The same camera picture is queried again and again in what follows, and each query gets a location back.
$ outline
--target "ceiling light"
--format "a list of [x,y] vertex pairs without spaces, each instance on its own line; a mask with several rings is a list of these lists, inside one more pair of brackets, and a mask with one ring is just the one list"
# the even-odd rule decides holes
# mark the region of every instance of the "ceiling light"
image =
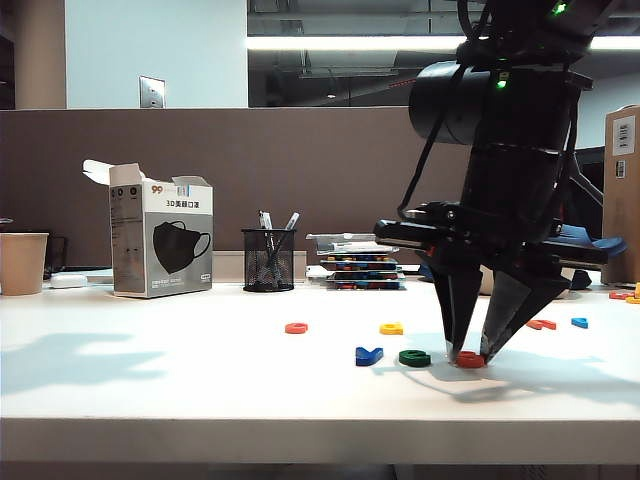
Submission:
[[595,37],[591,50],[640,50],[640,36]]
[[248,50],[454,51],[461,36],[429,37],[247,37]]
[[[462,36],[247,37],[248,50],[455,52]],[[592,50],[640,50],[640,36],[595,37]]]

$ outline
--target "paper cup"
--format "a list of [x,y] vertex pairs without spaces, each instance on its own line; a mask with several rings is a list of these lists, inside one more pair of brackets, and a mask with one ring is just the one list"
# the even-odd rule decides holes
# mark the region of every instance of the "paper cup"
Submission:
[[42,291],[48,233],[0,233],[0,287],[3,295]]

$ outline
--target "orange ring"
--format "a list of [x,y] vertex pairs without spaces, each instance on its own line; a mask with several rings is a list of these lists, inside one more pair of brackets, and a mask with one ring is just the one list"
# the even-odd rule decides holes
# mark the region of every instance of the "orange ring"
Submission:
[[284,326],[285,333],[305,333],[308,329],[306,323],[287,323]]

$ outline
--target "gray partition wall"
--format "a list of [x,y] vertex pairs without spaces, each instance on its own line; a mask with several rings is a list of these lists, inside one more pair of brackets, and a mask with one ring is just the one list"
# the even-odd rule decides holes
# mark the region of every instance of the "gray partition wall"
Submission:
[[[214,249],[241,250],[258,210],[307,233],[370,232],[395,208],[423,140],[407,109],[59,110],[0,112],[0,216],[69,238],[70,265],[110,260],[107,187],[86,158],[138,162],[148,177],[200,175],[214,190]],[[467,147],[436,145],[414,204],[457,200]]]

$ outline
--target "black cylinder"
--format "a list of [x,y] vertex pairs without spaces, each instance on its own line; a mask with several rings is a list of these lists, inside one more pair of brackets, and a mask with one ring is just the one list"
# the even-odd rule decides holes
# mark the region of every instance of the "black cylinder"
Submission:
[[427,138],[443,106],[448,105],[436,142],[473,145],[491,73],[468,68],[458,87],[449,93],[458,67],[456,62],[439,62],[422,70],[409,97],[409,116],[416,132]]
[[295,230],[243,228],[244,290],[284,292],[293,289]]

